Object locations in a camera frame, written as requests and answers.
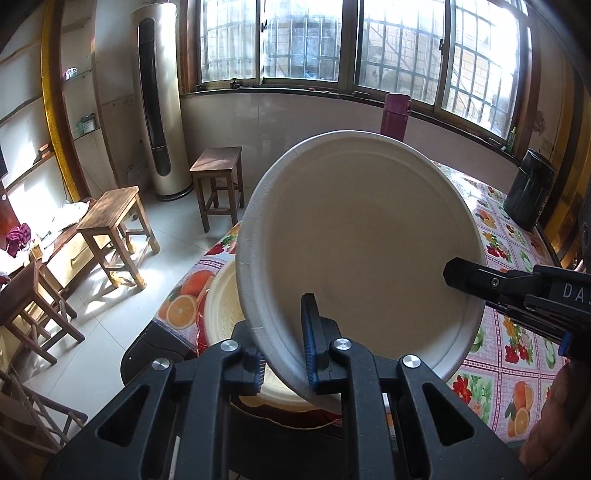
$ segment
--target window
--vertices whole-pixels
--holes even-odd
[[[439,83],[443,0],[367,1],[359,85],[433,105]]]
[[[487,0],[456,0],[455,17],[444,108],[506,138],[519,75],[517,21]]]
[[[265,0],[263,75],[339,78],[341,0]]]
[[[203,0],[202,81],[255,77],[256,0]]]
[[[524,0],[203,0],[199,88],[237,79],[405,93],[427,115],[504,144],[529,22]]]

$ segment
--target paper bowl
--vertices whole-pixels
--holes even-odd
[[[234,326],[241,320],[244,320],[244,315],[238,300],[236,258],[233,257],[215,276],[207,293],[203,312],[207,344],[214,345],[230,338]],[[265,367],[265,382],[260,393],[256,397],[240,397],[240,400],[250,407],[266,404],[289,411],[316,410],[314,405],[286,387],[268,365]]]
[[[256,187],[237,245],[238,292],[268,365],[310,403],[300,300],[374,354],[414,353],[447,381],[478,331],[484,302],[448,287],[454,257],[485,264],[464,200],[424,155],[382,135],[338,131],[287,151]]]

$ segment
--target white cloth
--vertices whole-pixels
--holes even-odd
[[[51,233],[61,232],[64,228],[80,222],[82,217],[88,212],[88,203],[76,202],[66,203],[57,212],[51,221],[49,231]]]
[[[8,278],[12,272],[25,264],[27,257],[28,252],[22,250],[17,253],[16,258],[13,258],[6,250],[0,249],[0,276]]]

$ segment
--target floor-standing air conditioner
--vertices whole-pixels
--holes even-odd
[[[174,4],[132,15],[136,104],[156,197],[176,200],[193,190],[181,120]]]

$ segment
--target red cloth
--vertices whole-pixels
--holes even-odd
[[[6,251],[12,257],[16,257],[31,240],[31,229],[26,223],[12,228],[6,235]]]

